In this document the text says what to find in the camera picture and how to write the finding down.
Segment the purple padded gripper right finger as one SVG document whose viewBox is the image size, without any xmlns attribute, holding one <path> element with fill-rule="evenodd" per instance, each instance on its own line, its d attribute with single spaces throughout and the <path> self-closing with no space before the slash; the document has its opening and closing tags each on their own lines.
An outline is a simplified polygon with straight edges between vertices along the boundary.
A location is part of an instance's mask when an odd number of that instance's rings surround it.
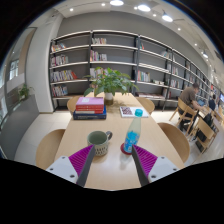
<svg viewBox="0 0 224 224">
<path fill-rule="evenodd" d="M 137 145 L 132 146 L 132 157 L 142 186 L 178 171 L 178 168 L 165 156 L 157 157 Z"/>
</svg>

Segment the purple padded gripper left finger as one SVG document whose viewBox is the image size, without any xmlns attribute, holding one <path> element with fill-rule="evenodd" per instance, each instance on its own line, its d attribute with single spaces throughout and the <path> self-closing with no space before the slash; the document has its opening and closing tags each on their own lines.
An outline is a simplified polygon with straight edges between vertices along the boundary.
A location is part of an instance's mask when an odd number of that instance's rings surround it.
<svg viewBox="0 0 224 224">
<path fill-rule="evenodd" d="M 59 157 L 47 171 L 67 181 L 85 186 L 92 160 L 95 156 L 93 145 L 87 146 L 76 153 Z"/>
</svg>

